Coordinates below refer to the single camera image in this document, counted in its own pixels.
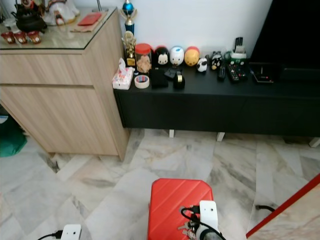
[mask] cabinet leg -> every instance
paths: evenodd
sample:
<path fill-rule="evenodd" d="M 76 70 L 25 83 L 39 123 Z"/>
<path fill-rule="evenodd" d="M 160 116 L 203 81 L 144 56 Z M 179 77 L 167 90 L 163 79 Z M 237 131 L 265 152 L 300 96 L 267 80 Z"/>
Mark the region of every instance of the cabinet leg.
<path fill-rule="evenodd" d="M 309 142 L 309 146 L 311 148 L 316 148 L 320 144 L 320 137 L 314 137 L 311 142 Z"/>
<path fill-rule="evenodd" d="M 224 136 L 225 136 L 225 132 L 218 132 L 217 135 L 216 135 L 216 141 L 217 142 L 222 142 L 222 139 L 224 139 Z"/>
<path fill-rule="evenodd" d="M 173 139 L 175 136 L 175 130 L 169 129 L 169 138 Z"/>

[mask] green bag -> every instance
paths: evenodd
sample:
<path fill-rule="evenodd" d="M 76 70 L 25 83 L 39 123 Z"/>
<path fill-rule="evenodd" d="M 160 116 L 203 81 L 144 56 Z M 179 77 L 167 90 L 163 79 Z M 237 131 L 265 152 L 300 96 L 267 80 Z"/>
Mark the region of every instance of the green bag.
<path fill-rule="evenodd" d="M 8 119 L 0 124 L 0 157 L 10 157 L 19 153 L 26 143 L 23 130 L 9 115 Z"/>

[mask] blue trophy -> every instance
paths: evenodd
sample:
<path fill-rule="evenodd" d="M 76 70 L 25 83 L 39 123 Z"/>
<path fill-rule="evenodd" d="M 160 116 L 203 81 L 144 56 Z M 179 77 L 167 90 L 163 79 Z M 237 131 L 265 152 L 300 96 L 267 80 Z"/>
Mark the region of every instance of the blue trophy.
<path fill-rule="evenodd" d="M 122 9 L 120 9 L 120 14 L 125 19 L 125 30 L 135 34 L 134 18 L 137 15 L 137 9 L 134 8 L 130 0 L 125 0 Z"/>

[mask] black teapot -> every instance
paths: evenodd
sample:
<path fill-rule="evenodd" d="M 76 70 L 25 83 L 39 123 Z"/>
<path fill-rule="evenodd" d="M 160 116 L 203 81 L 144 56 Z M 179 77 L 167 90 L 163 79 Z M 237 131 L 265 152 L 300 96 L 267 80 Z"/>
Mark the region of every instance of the black teapot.
<path fill-rule="evenodd" d="M 47 24 L 41 18 L 38 12 L 32 9 L 18 8 L 17 12 L 11 12 L 16 19 L 16 26 L 22 32 L 39 31 L 44 33 L 44 29 L 47 28 Z"/>

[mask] marble floor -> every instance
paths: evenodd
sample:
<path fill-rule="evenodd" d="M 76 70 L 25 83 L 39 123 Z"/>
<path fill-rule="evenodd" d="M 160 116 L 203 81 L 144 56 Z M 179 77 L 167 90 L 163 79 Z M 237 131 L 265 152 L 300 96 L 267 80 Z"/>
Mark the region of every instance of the marble floor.
<path fill-rule="evenodd" d="M 133 129 L 125 160 L 56 154 L 29 139 L 0 158 L 0 239 L 36 240 L 82 225 L 82 240 L 144 240 L 151 184 L 158 178 L 200 179 L 213 190 L 219 230 L 245 234 L 320 173 L 320 148 L 305 138 Z"/>

